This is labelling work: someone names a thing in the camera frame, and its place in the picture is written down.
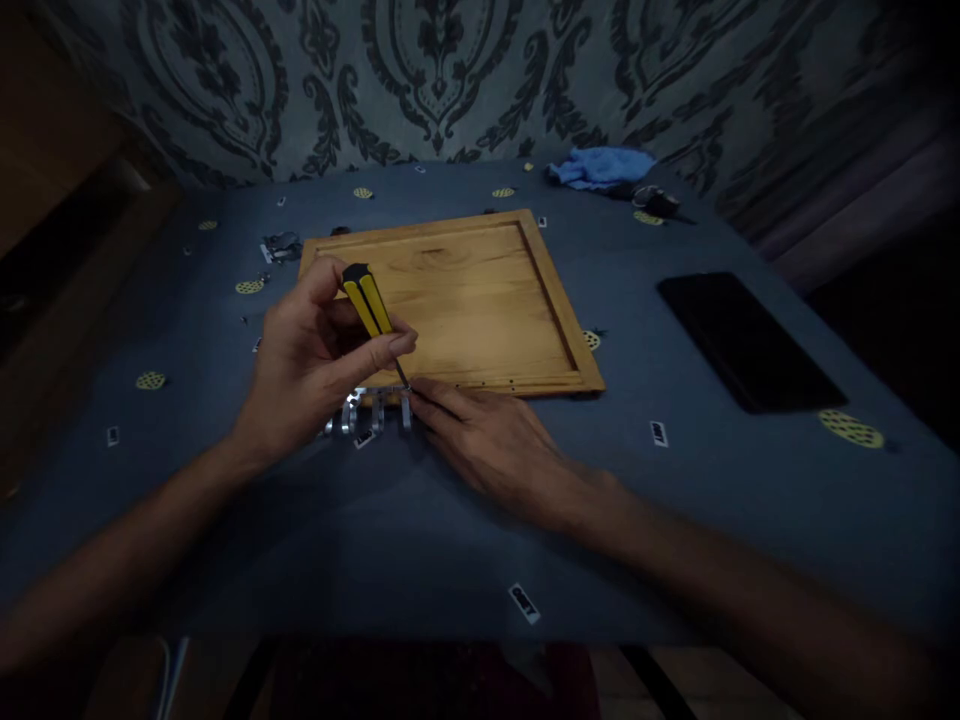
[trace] screwdriver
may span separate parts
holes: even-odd
[[[383,304],[383,298],[380,297],[377,281],[373,279],[369,265],[354,263],[347,266],[343,271],[343,291],[347,293],[350,302],[357,309],[370,337],[393,332],[387,308]],[[397,374],[400,376],[403,387],[409,390],[410,383],[407,382],[407,376],[403,374],[399,362],[397,362]]]

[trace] blue tablecloth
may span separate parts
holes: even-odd
[[[535,159],[531,173],[524,160],[425,163],[423,174],[400,165],[188,195],[109,310],[111,345],[85,408],[0,507],[0,601],[230,427],[263,313],[297,275],[296,264],[265,265],[261,236],[324,237],[338,225],[387,228],[495,207],[547,217],[542,233],[581,325],[607,331],[595,353],[602,397],[533,403],[561,447],[907,628],[947,628],[957,603],[956,456],[668,170],[655,168],[651,182],[698,225],[641,224],[628,203],[551,187],[540,174],[547,160]],[[358,186],[375,197],[354,197]],[[508,186],[513,196],[492,197]],[[219,226],[198,230],[208,219]],[[272,278],[262,292],[235,292],[265,269]],[[655,289],[705,271],[736,273],[850,398],[844,410],[899,451],[847,442],[815,413],[744,413]],[[165,373],[167,387],[137,390],[145,370]],[[654,445],[651,420],[665,425],[669,448]],[[113,425],[120,444],[107,448]],[[542,614],[536,625],[507,593],[515,582]],[[396,419],[361,451],[318,442],[239,497],[149,618],[172,633],[694,639],[640,580],[508,518],[463,486],[419,432],[402,435]]]

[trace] smartphone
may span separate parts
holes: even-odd
[[[657,290],[747,412],[820,410],[847,403],[735,275],[669,278]]]

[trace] forearm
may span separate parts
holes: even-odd
[[[228,438],[88,540],[0,621],[0,675],[32,665],[155,590],[262,469]]]
[[[790,569],[640,500],[607,476],[571,526],[658,586],[809,717],[896,717],[931,697],[909,639]]]

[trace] wall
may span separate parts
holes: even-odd
[[[898,12],[862,0],[37,2],[61,52],[188,186],[642,144],[754,237],[905,112]]]

